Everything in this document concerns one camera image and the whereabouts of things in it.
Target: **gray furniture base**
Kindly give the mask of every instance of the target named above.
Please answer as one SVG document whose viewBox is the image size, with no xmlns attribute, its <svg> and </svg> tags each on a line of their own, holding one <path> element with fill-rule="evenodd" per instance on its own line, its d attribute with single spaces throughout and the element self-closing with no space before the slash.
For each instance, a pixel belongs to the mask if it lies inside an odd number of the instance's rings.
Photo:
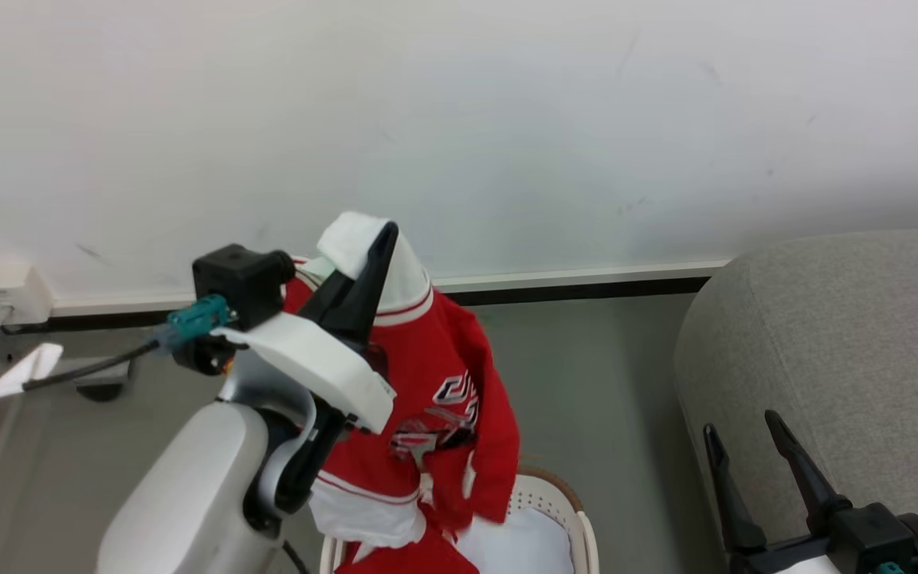
<svg viewBox="0 0 918 574">
<path fill-rule="evenodd" d="M 736 259 L 693 302 L 675 374 L 708 498 L 700 429 L 713 423 L 770 541 L 805 534 L 806 512 L 766 408 L 855 505 L 918 513 L 918 231 L 804 239 Z"/>
</svg>

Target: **gray floor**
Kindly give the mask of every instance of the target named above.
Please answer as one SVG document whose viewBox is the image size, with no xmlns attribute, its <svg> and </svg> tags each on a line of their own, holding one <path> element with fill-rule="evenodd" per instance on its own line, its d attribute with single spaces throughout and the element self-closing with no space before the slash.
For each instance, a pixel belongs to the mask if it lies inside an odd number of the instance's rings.
<svg viewBox="0 0 918 574">
<path fill-rule="evenodd" d="M 516 410 L 528 464 L 562 476 L 593 521 L 605 572 L 722 572 L 713 522 L 671 382 L 691 295 L 474 309 Z M 106 356 L 143 337 L 52 337 Z M 150 357 L 115 403 L 72 389 L 31 395 L 0 472 L 0 574 L 84 573 L 108 522 L 220 381 Z M 32 460 L 22 473 L 10 463 Z M 316 573 L 308 513 L 288 534 Z M 288 564 L 274 571 L 294 572 Z"/>
</svg>

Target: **graphic print on shirt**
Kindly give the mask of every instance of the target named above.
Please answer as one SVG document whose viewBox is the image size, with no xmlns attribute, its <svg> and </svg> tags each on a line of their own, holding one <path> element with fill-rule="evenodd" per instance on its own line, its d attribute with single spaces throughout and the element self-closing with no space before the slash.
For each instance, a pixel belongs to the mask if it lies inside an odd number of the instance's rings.
<svg viewBox="0 0 918 574">
<path fill-rule="evenodd" d="M 433 401 L 440 407 L 427 407 L 423 415 L 398 425 L 392 435 L 392 450 L 397 458 L 420 458 L 427 451 L 461 446 L 473 439 L 481 397 L 469 372 L 445 379 Z"/>
</svg>

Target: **black baseboard strip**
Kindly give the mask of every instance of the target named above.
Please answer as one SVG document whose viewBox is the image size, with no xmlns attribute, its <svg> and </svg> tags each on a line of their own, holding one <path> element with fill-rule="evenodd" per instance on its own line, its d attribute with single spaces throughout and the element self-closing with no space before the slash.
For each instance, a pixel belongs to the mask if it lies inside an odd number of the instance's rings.
<svg viewBox="0 0 918 574">
<path fill-rule="evenodd" d="M 696 293 L 710 277 L 683 277 L 682 279 L 656 279 L 651 281 L 626 281 L 591 285 L 561 285 L 557 287 L 527 287 L 498 291 L 469 291 L 449 293 L 448 298 L 462 306 L 535 304 L 542 301 L 568 301 L 568 299 L 605 299 L 612 297 L 649 297 L 649 295 L 675 295 Z M 54 316 L 45 323 L 11 324 L 3 327 L 6 335 L 30 335 L 71 331 L 101 331 L 135 329 L 162 324 L 168 317 L 165 310 L 146 313 L 113 313 L 113 315 Z"/>
</svg>

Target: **white baseboard trim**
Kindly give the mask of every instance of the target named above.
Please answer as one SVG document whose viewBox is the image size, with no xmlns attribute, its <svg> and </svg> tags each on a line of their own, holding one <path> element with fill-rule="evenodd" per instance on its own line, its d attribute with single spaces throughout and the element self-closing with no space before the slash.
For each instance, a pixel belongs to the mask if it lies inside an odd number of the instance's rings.
<svg viewBox="0 0 918 574">
<path fill-rule="evenodd" d="M 688 264 L 630 265 L 602 269 L 565 269 L 565 271 L 538 273 L 501 273 L 471 277 L 449 277 L 434 280 L 434 286 L 443 293 L 469 293 L 472 291 L 500 291 L 503 289 L 531 289 L 535 287 L 564 287 L 622 283 L 626 281 L 651 281 L 658 279 L 686 279 L 709 277 L 729 259 L 722 261 L 695 261 Z M 114 313 L 149 313 L 158 310 L 180 309 L 196 301 L 193 293 L 156 295 L 156 297 L 101 297 L 87 299 L 56 299 L 52 316 L 114 315 Z"/>
</svg>

